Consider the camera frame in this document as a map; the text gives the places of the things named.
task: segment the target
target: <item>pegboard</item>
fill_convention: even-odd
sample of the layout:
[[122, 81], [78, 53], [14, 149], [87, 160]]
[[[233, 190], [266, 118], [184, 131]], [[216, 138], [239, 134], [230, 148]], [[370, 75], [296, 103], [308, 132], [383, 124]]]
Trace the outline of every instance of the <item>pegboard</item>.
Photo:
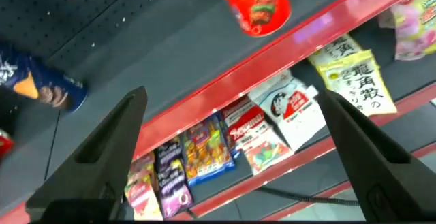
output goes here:
[[[0, 38], [68, 72], [71, 65], [97, 50], [154, 2], [0, 0]], [[7, 91], [1, 92], [1, 98], [8, 104], [26, 99]]]

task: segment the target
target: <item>pink package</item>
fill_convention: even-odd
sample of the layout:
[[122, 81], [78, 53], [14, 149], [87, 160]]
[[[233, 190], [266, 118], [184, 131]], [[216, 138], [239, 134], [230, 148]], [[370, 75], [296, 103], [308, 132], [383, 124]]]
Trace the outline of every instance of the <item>pink package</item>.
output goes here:
[[402, 0], [394, 15], [395, 59], [412, 61], [436, 51], [436, 0]]

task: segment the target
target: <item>food packaging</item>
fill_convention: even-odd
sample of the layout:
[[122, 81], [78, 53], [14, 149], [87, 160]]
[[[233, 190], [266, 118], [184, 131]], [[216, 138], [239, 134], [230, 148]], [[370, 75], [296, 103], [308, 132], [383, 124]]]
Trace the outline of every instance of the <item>food packaging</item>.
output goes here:
[[252, 89], [248, 97], [277, 124], [296, 151], [326, 125], [313, 98], [316, 94], [316, 89], [308, 89], [287, 69]]
[[362, 48], [348, 34], [338, 37], [335, 41], [325, 45], [310, 55], [308, 60], [315, 67], [336, 61], [343, 57], [362, 51]]
[[327, 89], [342, 95], [363, 114], [370, 116], [396, 112], [370, 50], [318, 65], [317, 70]]
[[77, 110], [88, 94], [83, 83], [5, 42], [0, 43], [0, 85], [68, 112]]
[[291, 16], [289, 0], [228, 0], [241, 29], [251, 37], [273, 33]]
[[185, 172], [180, 159], [173, 159], [165, 169], [158, 173], [157, 177], [164, 218], [173, 217], [178, 212], [192, 206], [192, 196], [185, 183]]
[[189, 186], [233, 170], [235, 164], [214, 114], [183, 134], [183, 158]]
[[265, 121], [264, 112], [247, 96], [226, 106], [222, 111], [228, 134], [242, 150], [253, 174], [288, 158], [294, 152]]
[[436, 50], [436, 0], [402, 0], [390, 9], [394, 15], [395, 59], [412, 61]]
[[153, 154], [148, 154], [132, 164], [127, 175], [125, 195], [134, 209], [134, 219], [138, 221], [163, 220], [155, 195], [159, 185], [153, 163]]
[[168, 142], [162, 144], [156, 149], [158, 172], [168, 167], [175, 158], [180, 158], [182, 154], [182, 145], [179, 136], [173, 137]]
[[11, 150], [12, 145], [14, 145], [12, 138], [0, 129], [0, 159]]

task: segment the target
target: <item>red container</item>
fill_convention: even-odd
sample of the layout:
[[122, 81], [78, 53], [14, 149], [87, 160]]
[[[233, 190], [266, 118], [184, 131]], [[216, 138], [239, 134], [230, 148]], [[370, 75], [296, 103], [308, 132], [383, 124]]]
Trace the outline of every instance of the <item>red container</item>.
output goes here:
[[0, 129], [0, 159], [9, 152], [13, 144], [11, 137]]
[[273, 33], [291, 16], [289, 0], [228, 0], [243, 31], [252, 37]]

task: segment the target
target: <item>chip bag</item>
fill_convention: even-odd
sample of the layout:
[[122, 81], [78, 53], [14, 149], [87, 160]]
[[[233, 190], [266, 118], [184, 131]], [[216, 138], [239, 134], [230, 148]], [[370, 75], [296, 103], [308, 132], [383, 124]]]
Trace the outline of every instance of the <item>chip bag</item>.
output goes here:
[[327, 89], [341, 94], [363, 114], [370, 116], [396, 112], [370, 50], [318, 65], [317, 69]]
[[155, 192], [158, 189], [153, 167], [154, 155], [147, 154], [132, 164], [127, 175], [125, 195], [139, 221], [163, 220]]
[[326, 125], [320, 106], [312, 98], [314, 90], [292, 77], [287, 69], [261, 83], [248, 96], [277, 124], [295, 151]]
[[194, 125], [183, 134], [183, 152], [189, 186], [235, 168], [216, 115]]
[[436, 50], [436, 0], [402, 0], [390, 9], [394, 14], [395, 59], [412, 61]]

